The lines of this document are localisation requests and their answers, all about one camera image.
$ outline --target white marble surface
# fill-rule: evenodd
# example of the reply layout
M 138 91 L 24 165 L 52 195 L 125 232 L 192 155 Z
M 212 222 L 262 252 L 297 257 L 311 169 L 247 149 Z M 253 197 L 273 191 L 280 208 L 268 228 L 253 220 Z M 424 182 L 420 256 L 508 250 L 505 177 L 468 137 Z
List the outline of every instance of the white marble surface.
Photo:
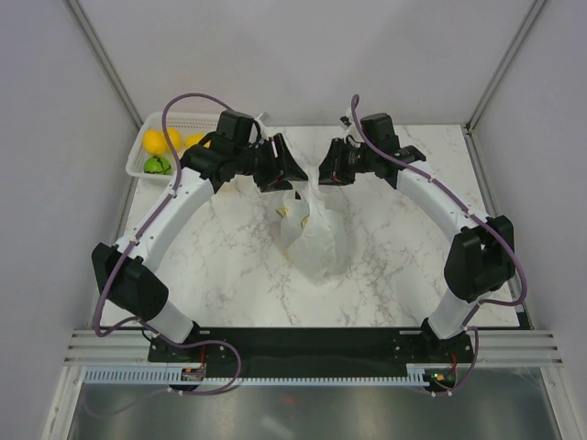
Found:
M 413 144 L 439 178 L 482 205 L 459 126 L 398 126 L 402 146 Z M 300 164 L 317 166 L 337 126 L 272 127 L 282 131 Z M 162 187 L 139 181 L 127 228 L 150 208 Z M 420 325 L 434 311 L 446 284 L 449 243 L 408 198 L 372 175 L 336 189 L 348 200 L 349 270 L 326 284 L 307 281 L 272 242 L 268 194 L 253 180 L 226 184 L 190 219 L 157 275 L 170 296 L 200 325 L 375 326 Z M 495 294 L 510 299 L 507 287 Z M 104 324 L 127 313 L 109 303 Z M 485 305 L 476 325 L 518 325 L 512 308 Z

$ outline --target green lime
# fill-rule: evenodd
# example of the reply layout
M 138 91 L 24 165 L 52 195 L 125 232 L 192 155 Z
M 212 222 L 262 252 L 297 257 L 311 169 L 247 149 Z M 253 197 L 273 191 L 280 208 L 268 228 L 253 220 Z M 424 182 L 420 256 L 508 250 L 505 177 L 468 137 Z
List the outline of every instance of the green lime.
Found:
M 145 165 L 143 165 L 143 170 L 147 174 L 164 174 L 167 176 L 172 174 L 172 166 L 169 161 L 159 156 L 147 159 Z

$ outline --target red wire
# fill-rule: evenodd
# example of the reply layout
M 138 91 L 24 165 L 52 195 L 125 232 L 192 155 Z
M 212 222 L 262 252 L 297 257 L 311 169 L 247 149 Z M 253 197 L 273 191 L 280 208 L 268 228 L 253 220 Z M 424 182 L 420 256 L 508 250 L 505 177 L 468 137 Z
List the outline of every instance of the red wire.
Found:
M 452 355 L 452 368 L 450 369 L 449 374 L 447 376 L 449 376 L 455 372 L 455 370 L 457 369 L 457 364 L 458 364 L 457 355 L 455 355 L 454 353 L 450 353 L 450 354 Z

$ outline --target glass panel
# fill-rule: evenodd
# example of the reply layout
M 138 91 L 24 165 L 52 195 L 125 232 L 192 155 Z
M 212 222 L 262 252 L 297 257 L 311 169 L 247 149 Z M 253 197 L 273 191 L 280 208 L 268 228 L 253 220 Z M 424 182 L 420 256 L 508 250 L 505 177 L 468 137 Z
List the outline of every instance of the glass panel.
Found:
M 158 387 L 85 386 L 97 413 Z M 245 386 L 219 396 L 163 393 L 99 420 L 78 411 L 71 439 L 559 439 L 539 370 L 476 370 L 450 398 L 391 387 Z

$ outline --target gray wall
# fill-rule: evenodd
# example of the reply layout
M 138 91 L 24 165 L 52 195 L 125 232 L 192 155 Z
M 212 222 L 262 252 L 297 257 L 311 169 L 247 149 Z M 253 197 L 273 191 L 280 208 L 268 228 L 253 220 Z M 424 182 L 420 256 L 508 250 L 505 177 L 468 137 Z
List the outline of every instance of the gray wall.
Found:
M 462 123 L 531 0 L 81 0 L 143 117 L 204 91 L 273 124 Z M 217 110 L 202 102 L 184 107 Z
M 60 0 L 0 14 L 0 437 L 39 438 L 135 130 Z
M 550 2 L 476 131 L 516 229 L 529 306 L 587 416 L 587 2 Z

